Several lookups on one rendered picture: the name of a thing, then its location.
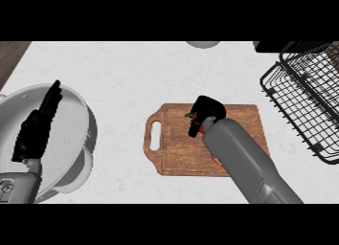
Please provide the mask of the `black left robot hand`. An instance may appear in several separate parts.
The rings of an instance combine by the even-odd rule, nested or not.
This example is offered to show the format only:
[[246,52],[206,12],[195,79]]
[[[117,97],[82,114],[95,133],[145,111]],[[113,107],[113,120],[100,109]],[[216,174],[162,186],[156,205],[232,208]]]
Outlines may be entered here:
[[57,80],[45,93],[41,106],[33,109],[20,124],[15,136],[11,161],[20,163],[26,159],[39,159],[45,153],[51,121],[61,101],[60,81]]

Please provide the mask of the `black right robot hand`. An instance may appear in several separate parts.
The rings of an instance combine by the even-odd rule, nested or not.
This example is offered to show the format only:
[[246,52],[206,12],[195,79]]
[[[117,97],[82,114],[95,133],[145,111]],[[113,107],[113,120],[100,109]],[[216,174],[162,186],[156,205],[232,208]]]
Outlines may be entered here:
[[195,130],[198,129],[200,124],[204,122],[206,118],[213,117],[215,121],[225,118],[223,105],[216,100],[203,95],[197,97],[188,113],[195,113],[194,125],[187,131],[187,135],[191,138],[195,137]]

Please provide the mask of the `brown wooden cutting board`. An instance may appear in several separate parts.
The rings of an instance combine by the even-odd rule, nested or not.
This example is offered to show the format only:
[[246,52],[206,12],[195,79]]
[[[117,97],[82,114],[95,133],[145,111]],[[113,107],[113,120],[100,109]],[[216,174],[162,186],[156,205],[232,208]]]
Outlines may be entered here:
[[[148,116],[144,134],[144,154],[156,172],[169,176],[226,177],[223,168],[212,160],[201,135],[187,135],[190,103],[163,103]],[[263,151],[268,151],[259,113],[254,104],[226,104],[225,117],[246,129]],[[160,123],[159,148],[150,149],[153,123]]]

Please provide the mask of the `white round pot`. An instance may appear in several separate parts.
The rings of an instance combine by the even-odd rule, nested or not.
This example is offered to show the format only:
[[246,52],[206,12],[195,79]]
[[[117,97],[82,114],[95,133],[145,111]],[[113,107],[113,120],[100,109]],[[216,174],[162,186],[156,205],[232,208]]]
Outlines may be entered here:
[[[8,96],[0,94],[0,173],[23,172],[26,166],[11,161],[20,124],[41,105],[51,85],[32,85]],[[42,156],[42,183],[35,202],[58,193],[70,193],[85,183],[92,168],[97,138],[94,115],[77,92],[61,85],[61,101],[49,125],[49,139]]]

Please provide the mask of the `black appliance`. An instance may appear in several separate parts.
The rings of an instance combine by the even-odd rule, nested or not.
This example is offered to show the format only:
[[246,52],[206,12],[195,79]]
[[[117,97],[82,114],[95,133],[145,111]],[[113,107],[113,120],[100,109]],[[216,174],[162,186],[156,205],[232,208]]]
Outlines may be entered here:
[[330,41],[254,41],[253,50],[257,53],[297,54],[312,51],[321,52],[328,46]]

